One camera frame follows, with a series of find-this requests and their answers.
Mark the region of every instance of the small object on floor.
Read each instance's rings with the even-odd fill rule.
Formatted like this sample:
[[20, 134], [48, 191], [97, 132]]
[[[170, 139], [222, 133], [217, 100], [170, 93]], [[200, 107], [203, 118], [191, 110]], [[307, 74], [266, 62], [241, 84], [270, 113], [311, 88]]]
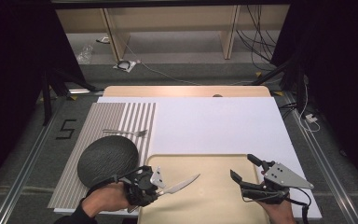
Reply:
[[132, 61], [118, 61], [118, 63], [116, 65], [113, 66], [113, 68], [116, 68], [118, 70], [121, 71], [125, 71], [125, 72], [130, 72], [131, 69], [133, 68], [133, 66], [136, 65], [136, 62], [132, 62]]
[[101, 37], [99, 39], [96, 39], [95, 41], [97, 41], [98, 43], [102, 43], [102, 44], [109, 44], [110, 41], [109, 41], [109, 36], [104, 36], [104, 37]]

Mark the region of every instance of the metal rail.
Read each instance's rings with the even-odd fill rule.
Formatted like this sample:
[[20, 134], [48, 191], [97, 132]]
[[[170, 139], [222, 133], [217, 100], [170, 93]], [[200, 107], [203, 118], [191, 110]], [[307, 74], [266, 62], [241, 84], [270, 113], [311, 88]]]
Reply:
[[65, 102], [65, 97], [59, 97], [55, 104], [55, 111], [51, 116], [48, 124], [42, 128], [42, 131], [37, 136], [36, 142], [34, 143], [33, 148], [31, 149], [28, 158], [23, 164], [19, 175], [11, 186], [9, 192], [3, 203], [0, 206], [0, 224], [7, 223], [13, 209], [21, 196], [22, 189], [24, 188], [25, 183], [27, 182], [31, 172], [33, 171], [34, 165], [39, 157], [40, 152], [45, 145], [47, 136], [49, 134], [50, 128], [54, 123], [54, 120], [57, 117], [57, 114], [60, 112], [63, 103]]
[[[291, 93], [287, 93], [285, 95], [287, 103], [295, 102], [295, 98]], [[301, 127], [300, 123], [298, 122], [299, 113], [295, 110], [293, 116], [296, 120], [296, 123], [303, 133], [305, 140], [307, 141], [310, 151], [315, 158], [316, 162], [319, 165], [319, 168], [324, 175], [324, 179], [327, 182], [327, 185], [330, 187], [333, 196], [336, 198], [337, 204], [341, 209], [342, 214], [346, 218], [348, 223], [358, 224], [358, 212], [351, 200], [351, 197], [348, 195], [344, 187], [342, 186], [339, 178], [337, 177], [336, 173], [334, 172], [333, 167], [331, 166], [329, 160], [325, 157], [324, 151], [322, 150], [321, 146], [319, 145], [316, 137], [312, 132], [305, 131], [304, 128]]]

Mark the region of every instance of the black curtain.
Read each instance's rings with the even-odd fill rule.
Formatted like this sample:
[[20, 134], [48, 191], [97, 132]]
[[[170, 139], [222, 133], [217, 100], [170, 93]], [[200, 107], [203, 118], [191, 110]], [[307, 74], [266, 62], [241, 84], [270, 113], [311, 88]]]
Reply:
[[50, 74], [54, 90], [65, 93], [65, 80], [51, 68], [84, 80], [55, 10], [0, 0], [0, 167], [33, 113], [41, 75]]

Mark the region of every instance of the wrist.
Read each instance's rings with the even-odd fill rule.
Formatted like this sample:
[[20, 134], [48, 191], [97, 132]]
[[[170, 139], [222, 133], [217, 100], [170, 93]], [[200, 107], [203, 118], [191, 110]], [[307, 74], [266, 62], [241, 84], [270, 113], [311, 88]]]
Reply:
[[91, 195], [82, 202], [81, 206], [89, 217], [95, 217], [103, 211], [101, 202], [95, 200]]

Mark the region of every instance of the wooden panel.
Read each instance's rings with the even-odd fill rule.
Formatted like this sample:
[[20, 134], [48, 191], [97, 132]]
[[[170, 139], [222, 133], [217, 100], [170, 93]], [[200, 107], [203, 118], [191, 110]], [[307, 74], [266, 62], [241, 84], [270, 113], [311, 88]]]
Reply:
[[115, 32], [228, 31], [235, 6], [109, 8]]
[[243, 181], [258, 182], [255, 166], [246, 155], [155, 155], [148, 165], [161, 167], [167, 188], [192, 175], [200, 176], [186, 188], [142, 207], [139, 224], [269, 223], [261, 206], [242, 200], [238, 184], [230, 177], [232, 169]]
[[63, 30], [67, 34], [105, 33], [100, 9], [57, 9]]
[[208, 97], [220, 94], [226, 97], [270, 97], [263, 86], [110, 86], [103, 96], [141, 97]]

